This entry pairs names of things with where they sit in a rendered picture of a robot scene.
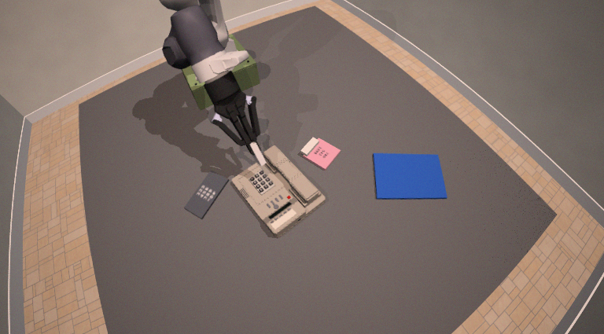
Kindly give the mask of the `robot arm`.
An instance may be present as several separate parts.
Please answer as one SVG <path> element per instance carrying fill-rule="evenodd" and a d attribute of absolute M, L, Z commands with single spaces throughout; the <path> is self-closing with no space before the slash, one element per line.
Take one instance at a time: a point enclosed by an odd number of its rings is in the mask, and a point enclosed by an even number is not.
<path fill-rule="evenodd" d="M 171 30 L 162 49 L 173 68 L 191 65 L 196 80 L 208 84 L 249 58 L 248 52 L 237 51 L 229 38 L 220 0 L 159 1 L 178 11 L 171 16 Z"/>

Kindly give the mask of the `blue flat rectangular pad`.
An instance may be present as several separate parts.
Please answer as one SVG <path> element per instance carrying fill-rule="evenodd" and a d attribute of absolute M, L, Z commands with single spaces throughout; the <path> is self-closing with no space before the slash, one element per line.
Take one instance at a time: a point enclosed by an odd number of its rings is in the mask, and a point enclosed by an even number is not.
<path fill-rule="evenodd" d="M 438 155 L 374 153 L 377 200 L 447 199 Z"/>

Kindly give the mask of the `beige desk phone body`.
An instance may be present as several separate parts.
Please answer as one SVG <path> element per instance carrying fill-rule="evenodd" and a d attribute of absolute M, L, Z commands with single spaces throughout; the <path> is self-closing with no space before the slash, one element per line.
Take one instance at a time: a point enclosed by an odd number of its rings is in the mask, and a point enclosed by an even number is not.
<path fill-rule="evenodd" d="M 326 200 L 319 192 L 315 199 L 304 204 L 267 161 L 263 166 L 254 163 L 232 178 L 232 182 L 275 238 L 292 229 Z"/>

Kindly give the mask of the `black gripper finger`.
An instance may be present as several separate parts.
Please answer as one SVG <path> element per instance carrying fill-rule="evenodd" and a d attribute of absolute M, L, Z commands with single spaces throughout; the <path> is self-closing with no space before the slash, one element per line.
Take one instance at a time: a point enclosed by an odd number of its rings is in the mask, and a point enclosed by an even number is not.
<path fill-rule="evenodd" d="M 238 118 L 240 119 L 241 125 L 243 126 L 245 133 L 248 135 L 249 139 L 255 146 L 256 151 L 258 152 L 261 160 L 263 161 L 263 164 L 265 164 L 266 160 L 263 158 L 260 147 L 257 143 L 257 137 L 258 137 L 258 135 L 260 135 L 260 126 L 259 126 L 259 121 L 258 121 L 257 112 L 256 112 L 256 97 L 246 96 L 246 104 L 248 105 L 249 117 L 250 117 L 252 128 L 250 127 L 249 122 L 246 118 L 246 114 L 244 112 L 244 109 L 242 108 L 241 102 L 235 101 L 235 105 L 240 114 L 240 115 L 238 115 Z"/>
<path fill-rule="evenodd" d="M 214 118 L 211 120 L 211 123 L 220 127 L 236 144 L 238 144 L 240 146 L 246 145 L 249 152 L 254 156 L 256 162 L 260 166 L 263 166 L 263 161 L 261 160 L 258 152 L 256 151 L 255 146 L 250 141 L 248 135 L 245 133 L 243 127 L 239 123 L 238 118 L 236 117 L 236 115 L 234 113 L 234 110 L 231 108 L 231 106 L 227 106 L 226 110 L 228 111 L 228 113 L 231 117 L 230 121 L 234 125 L 236 131 L 238 132 L 238 134 L 240 135 L 242 140 L 233 131 L 231 131 L 224 123 L 222 123 L 222 119 L 220 118 L 219 114 L 215 113 Z"/>

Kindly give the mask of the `beige telephone handset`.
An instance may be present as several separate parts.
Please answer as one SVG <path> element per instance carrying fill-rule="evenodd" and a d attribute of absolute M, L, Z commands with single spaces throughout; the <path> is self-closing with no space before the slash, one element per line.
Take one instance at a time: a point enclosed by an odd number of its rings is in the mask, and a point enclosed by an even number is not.
<path fill-rule="evenodd" d="M 263 152 L 263 156 L 267 163 L 289 183 L 292 191 L 304 204 L 308 204 L 319 195 L 319 191 L 288 161 L 288 158 L 275 145 Z"/>

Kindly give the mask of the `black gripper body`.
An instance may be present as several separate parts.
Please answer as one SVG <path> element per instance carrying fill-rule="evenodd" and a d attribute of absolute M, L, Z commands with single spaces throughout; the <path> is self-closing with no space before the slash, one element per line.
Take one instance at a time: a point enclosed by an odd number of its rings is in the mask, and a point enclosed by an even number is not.
<path fill-rule="evenodd" d="M 214 104 L 214 110 L 217 114 L 227 119 L 231 119 L 226 110 L 227 106 L 231 106 L 235 115 L 240 115 L 235 105 L 235 101 L 240 101 L 242 108 L 245 110 L 246 95 L 241 91 L 232 71 L 229 71 L 227 74 L 213 82 L 204 84 L 204 88 Z"/>

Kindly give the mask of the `pink sticky note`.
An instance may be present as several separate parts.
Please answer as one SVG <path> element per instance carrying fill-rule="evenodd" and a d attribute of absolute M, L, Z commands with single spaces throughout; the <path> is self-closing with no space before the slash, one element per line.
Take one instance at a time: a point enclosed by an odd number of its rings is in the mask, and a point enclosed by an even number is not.
<path fill-rule="evenodd" d="M 325 171 L 341 151 L 320 138 L 317 140 L 319 140 L 317 146 L 308 156 L 303 155 L 303 158 Z"/>

